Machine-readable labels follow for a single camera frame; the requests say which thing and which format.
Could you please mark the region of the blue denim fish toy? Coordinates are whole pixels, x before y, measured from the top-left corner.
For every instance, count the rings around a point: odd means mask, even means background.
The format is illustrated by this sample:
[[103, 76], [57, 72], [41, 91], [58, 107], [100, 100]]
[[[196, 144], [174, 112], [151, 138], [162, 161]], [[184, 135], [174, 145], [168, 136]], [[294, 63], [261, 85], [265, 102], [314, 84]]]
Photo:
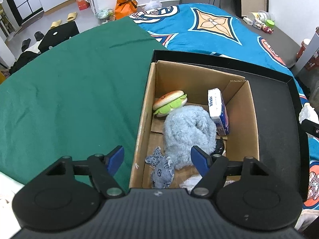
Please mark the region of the blue denim fish toy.
[[153, 153], [145, 158], [145, 163], [153, 169], [151, 172], [151, 188], [168, 189], [175, 175], [171, 158], [163, 155], [160, 147], [156, 147]]

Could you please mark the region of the brown cardboard box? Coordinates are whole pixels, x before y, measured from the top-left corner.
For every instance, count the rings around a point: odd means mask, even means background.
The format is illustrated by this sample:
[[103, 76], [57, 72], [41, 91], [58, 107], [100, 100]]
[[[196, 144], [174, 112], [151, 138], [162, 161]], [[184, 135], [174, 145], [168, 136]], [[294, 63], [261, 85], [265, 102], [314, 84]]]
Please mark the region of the brown cardboard box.
[[130, 188], [150, 188], [152, 168], [145, 163], [155, 147], [163, 146], [164, 119], [153, 115], [155, 99], [182, 90], [189, 105], [208, 109], [208, 91], [219, 88], [226, 104], [230, 133], [225, 137], [225, 155], [229, 160], [244, 157], [259, 159], [258, 128], [249, 81], [240, 75], [200, 66], [158, 61], [151, 63], [141, 111], [132, 163]]

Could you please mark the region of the hamburger plush toy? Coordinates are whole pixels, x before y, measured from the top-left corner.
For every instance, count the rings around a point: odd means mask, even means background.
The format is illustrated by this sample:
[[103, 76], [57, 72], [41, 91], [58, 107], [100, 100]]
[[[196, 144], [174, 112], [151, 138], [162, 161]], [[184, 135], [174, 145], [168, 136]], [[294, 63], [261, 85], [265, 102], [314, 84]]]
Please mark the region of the hamburger plush toy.
[[187, 94], [183, 91], [176, 90], [169, 92], [154, 102], [153, 115], [157, 118], [165, 117], [172, 111], [183, 107], [187, 101]]

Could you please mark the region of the white soft wad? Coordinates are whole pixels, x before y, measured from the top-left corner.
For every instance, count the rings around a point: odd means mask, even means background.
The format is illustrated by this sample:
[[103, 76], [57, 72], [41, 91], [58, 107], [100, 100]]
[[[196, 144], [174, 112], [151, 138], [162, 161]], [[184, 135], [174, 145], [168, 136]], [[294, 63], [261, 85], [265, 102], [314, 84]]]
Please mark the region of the white soft wad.
[[315, 109], [310, 105], [310, 103], [305, 103], [299, 113], [299, 123], [303, 120], [309, 120], [313, 123], [319, 124], [318, 115]]

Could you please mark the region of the black shallow tray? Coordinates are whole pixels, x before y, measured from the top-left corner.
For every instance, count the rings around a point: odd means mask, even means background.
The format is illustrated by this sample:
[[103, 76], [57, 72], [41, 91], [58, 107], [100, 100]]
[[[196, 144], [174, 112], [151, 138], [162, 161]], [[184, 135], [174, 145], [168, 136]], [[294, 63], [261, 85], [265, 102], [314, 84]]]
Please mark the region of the black shallow tray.
[[152, 62], [186, 63], [227, 73], [242, 74], [254, 99], [260, 161], [307, 199], [308, 136], [299, 124], [302, 109], [292, 76], [236, 59], [199, 53], [156, 50]]

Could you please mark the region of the light blue fluffy towel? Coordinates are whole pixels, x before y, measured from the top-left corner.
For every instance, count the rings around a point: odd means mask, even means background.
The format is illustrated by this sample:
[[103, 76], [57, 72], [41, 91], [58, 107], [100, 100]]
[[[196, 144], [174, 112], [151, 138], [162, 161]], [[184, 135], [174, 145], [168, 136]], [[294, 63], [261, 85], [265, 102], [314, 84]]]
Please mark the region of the light blue fluffy towel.
[[192, 165], [191, 148], [198, 146], [208, 155], [216, 149], [216, 125], [201, 106], [183, 106], [169, 113], [164, 121], [164, 152], [174, 168]]

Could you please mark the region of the tissue pack white purple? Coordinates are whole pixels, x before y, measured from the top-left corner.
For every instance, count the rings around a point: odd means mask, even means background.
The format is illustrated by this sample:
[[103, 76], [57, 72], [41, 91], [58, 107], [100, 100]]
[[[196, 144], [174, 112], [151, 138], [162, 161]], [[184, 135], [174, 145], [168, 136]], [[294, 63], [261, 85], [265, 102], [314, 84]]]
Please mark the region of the tissue pack white purple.
[[216, 125], [219, 136], [229, 134], [229, 118], [222, 93], [218, 88], [208, 90], [208, 108], [209, 115]]

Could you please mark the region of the green cloth sheet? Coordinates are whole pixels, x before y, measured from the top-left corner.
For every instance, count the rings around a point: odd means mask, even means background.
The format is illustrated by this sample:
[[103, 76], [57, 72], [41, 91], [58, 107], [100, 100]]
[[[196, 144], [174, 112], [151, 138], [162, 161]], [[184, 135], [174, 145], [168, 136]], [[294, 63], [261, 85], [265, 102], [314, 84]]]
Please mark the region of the green cloth sheet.
[[163, 45], [132, 19], [80, 33], [1, 84], [1, 172], [26, 184], [60, 157], [124, 147], [115, 175], [129, 188], [153, 52]]

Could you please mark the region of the white grey side table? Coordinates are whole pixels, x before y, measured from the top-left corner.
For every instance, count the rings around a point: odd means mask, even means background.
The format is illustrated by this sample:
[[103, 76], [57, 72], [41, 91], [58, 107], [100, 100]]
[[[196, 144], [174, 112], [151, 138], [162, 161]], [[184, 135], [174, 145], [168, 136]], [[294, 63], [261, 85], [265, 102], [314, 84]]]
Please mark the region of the white grey side table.
[[306, 64], [311, 60], [312, 56], [318, 50], [318, 27], [312, 39], [310, 40], [308, 46], [305, 48], [299, 59], [297, 60], [295, 66], [292, 68], [294, 76], [297, 76], [300, 71], [306, 66]]

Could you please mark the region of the grey mattress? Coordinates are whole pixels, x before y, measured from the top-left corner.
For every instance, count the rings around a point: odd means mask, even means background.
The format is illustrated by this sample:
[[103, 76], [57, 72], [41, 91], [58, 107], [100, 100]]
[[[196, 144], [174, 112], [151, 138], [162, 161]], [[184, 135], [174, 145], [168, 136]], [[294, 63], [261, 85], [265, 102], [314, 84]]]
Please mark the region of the grey mattress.
[[242, 43], [241, 60], [268, 68], [292, 68], [300, 48], [277, 27], [267, 34], [234, 18], [235, 33]]

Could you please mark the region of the green cup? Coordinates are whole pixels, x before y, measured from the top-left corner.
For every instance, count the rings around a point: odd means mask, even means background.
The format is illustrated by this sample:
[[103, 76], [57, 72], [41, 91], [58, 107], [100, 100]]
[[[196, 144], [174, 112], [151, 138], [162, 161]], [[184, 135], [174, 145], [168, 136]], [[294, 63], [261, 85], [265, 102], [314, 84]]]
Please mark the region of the green cup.
[[275, 26], [275, 23], [272, 20], [266, 20], [265, 24], [269, 28], [273, 28]]

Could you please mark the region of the blue patterned blanket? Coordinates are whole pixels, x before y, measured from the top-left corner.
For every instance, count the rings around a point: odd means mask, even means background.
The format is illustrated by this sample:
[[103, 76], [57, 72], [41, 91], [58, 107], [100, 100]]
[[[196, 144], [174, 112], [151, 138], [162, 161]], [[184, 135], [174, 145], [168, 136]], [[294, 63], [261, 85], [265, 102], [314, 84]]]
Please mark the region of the blue patterned blanket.
[[292, 74], [267, 39], [213, 5], [171, 5], [129, 17], [168, 50], [233, 58]]

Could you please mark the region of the yellow slipper left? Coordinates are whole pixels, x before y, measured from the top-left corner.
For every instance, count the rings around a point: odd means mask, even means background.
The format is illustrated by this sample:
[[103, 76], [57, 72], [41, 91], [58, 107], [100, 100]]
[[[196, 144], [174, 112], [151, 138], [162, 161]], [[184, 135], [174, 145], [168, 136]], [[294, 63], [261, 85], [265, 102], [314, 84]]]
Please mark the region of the yellow slipper left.
[[62, 23], [62, 20], [57, 20], [57, 21], [52, 22], [50, 29], [54, 29], [54, 28], [60, 26], [61, 23]]

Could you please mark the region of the yellow slipper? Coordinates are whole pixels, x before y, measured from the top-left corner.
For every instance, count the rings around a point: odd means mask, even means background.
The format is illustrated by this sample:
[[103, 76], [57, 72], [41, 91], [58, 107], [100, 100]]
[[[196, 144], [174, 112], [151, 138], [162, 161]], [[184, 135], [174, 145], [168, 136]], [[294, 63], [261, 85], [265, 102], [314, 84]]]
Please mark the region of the yellow slipper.
[[67, 22], [74, 21], [77, 17], [77, 12], [71, 12], [67, 16]]
[[57, 20], [57, 21], [52, 22], [50, 29], [54, 29], [54, 28], [60, 26], [61, 23], [62, 23], [62, 20]]

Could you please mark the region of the orange bag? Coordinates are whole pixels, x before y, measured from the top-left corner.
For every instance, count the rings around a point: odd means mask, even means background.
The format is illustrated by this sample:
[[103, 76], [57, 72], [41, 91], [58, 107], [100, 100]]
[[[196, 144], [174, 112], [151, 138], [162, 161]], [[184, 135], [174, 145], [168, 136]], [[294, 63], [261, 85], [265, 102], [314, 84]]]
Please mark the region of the orange bag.
[[137, 11], [138, 2], [136, 0], [117, 0], [115, 6], [115, 18], [119, 20]]

